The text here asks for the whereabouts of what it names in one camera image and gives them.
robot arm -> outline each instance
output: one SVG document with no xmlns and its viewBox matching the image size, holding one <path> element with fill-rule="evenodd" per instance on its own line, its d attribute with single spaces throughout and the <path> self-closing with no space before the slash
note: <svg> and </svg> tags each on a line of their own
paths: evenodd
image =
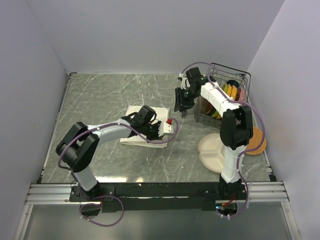
<svg viewBox="0 0 320 240">
<path fill-rule="evenodd" d="M 150 141 L 161 140 L 164 134 L 173 133 L 172 125 L 158 121 L 156 117 L 156 112 L 145 105 L 139 112 L 108 123 L 108 125 L 110 124 L 108 127 L 101 127 L 106 124 L 87 126 L 82 122 L 77 122 L 58 144 L 55 151 L 60 156 L 74 138 L 81 133 L 88 132 L 66 150 L 62 161 L 69 166 L 71 174 L 78 181 L 85 196 L 93 198 L 99 195 L 99 182 L 90 168 L 90 162 L 96 148 L 109 141 L 136 136 L 137 134 L 132 129 L 145 135 L 146 139 Z"/>
<path fill-rule="evenodd" d="M 241 183 L 237 170 L 238 155 L 244 151 L 253 136 L 252 111 L 247 106 L 227 101 L 226 97 L 219 91 L 219 84 L 212 76 L 201 75 L 199 68 L 191 68 L 186 73 L 186 79 L 182 79 L 181 88 L 175 89 L 174 111 L 180 111 L 182 117 L 186 110 L 195 105 L 194 99 L 202 96 L 222 116 L 220 138 L 225 145 L 224 167 L 221 173 L 226 185 Z M 239 160 L 239 168 L 242 165 L 242 158 Z"/>
</svg>

metal frame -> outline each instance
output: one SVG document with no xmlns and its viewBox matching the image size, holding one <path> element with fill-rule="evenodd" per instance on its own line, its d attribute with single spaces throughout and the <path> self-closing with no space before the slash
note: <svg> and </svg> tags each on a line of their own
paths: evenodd
<svg viewBox="0 0 320 240">
<path fill-rule="evenodd" d="M 69 202 L 71 186 L 75 184 L 32 184 L 25 200 L 26 205 L 65 205 Z M 252 182 L 249 183 L 250 202 L 287 202 L 289 201 L 283 182 Z"/>
<path fill-rule="evenodd" d="M 24 239 L 34 205 L 79 205 L 79 202 L 69 201 L 72 186 L 75 186 L 75 184 L 32 184 L 25 200 L 14 239 Z M 249 201 L 254 203 L 281 202 L 292 239 L 301 239 L 283 182 L 250 182 Z M 237 200 L 236 202 L 243 203 L 244 200 Z"/>
<path fill-rule="evenodd" d="M 281 202 L 281 205 L 284 212 L 286 223 L 291 234 L 291 238 L 294 240 L 301 240 L 302 238 L 300 236 L 300 232 L 297 227 L 296 219 L 294 213 L 292 212 L 290 203 L 287 201 L 283 201 Z"/>
<path fill-rule="evenodd" d="M 13 238 L 14 240 L 24 239 L 33 207 L 34 207 L 33 204 L 24 205 L 24 208 L 22 210 L 22 214 L 20 217 L 20 221 L 18 223 L 18 227 L 16 228 L 15 235 Z"/>
</svg>

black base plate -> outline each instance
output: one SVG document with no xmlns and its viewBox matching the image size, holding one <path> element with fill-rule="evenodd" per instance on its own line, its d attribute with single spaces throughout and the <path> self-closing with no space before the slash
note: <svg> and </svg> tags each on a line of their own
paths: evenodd
<svg viewBox="0 0 320 240">
<path fill-rule="evenodd" d="M 100 183 L 100 195 L 113 195 L 121 199 L 125 210 L 173 210 L 201 209 L 215 211 L 216 201 L 230 200 L 230 196 L 222 198 L 219 194 L 219 182 L 142 182 L 142 183 Z M 246 193 L 236 194 L 236 200 L 245 200 Z M 80 195 L 78 186 L 73 186 L 70 202 L 92 202 Z M 102 212 L 121 211 L 117 200 L 106 197 L 102 202 Z"/>
</svg>

wire basket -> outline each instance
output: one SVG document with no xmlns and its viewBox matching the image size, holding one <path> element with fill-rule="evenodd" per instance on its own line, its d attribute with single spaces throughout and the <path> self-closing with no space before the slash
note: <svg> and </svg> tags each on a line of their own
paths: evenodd
<svg viewBox="0 0 320 240">
<path fill-rule="evenodd" d="M 211 64 L 214 65 L 214 69 L 210 66 L 206 72 L 206 75 L 214 73 L 212 74 L 212 76 L 215 78 L 216 82 L 219 84 L 220 87 L 222 87 L 229 80 L 236 81 L 239 84 L 239 88 L 242 87 L 244 89 L 244 101 L 247 102 L 249 96 L 251 74 L 249 72 L 224 66 L 218 63 L 213 62 Z M 202 123 L 220 129 L 221 118 L 217 119 L 215 117 L 212 117 L 212 111 L 209 114 L 203 111 L 203 108 L 206 108 L 206 105 L 208 104 L 211 105 L 202 96 L 198 97 L 194 106 L 194 119 L 197 123 Z"/>
</svg>

floor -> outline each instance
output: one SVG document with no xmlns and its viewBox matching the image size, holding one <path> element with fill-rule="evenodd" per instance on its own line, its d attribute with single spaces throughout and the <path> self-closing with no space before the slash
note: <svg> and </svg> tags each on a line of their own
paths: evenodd
<svg viewBox="0 0 320 240">
<path fill-rule="evenodd" d="M 181 82 L 170 74 L 73 74 L 63 103 L 52 147 L 46 160 L 42 183 L 70 183 L 68 171 L 57 167 L 55 148 L 70 127 L 113 122 L 124 116 L 128 105 L 148 105 L 170 109 L 180 129 L 166 148 L 147 148 L 108 142 L 100 146 L 91 168 L 100 182 L 216 182 L 219 174 L 203 166 L 198 143 L 219 130 L 196 123 L 193 110 L 186 118 L 174 112 L 175 88 Z M 245 155 L 242 173 L 248 181 L 269 181 L 262 154 Z"/>
</svg>

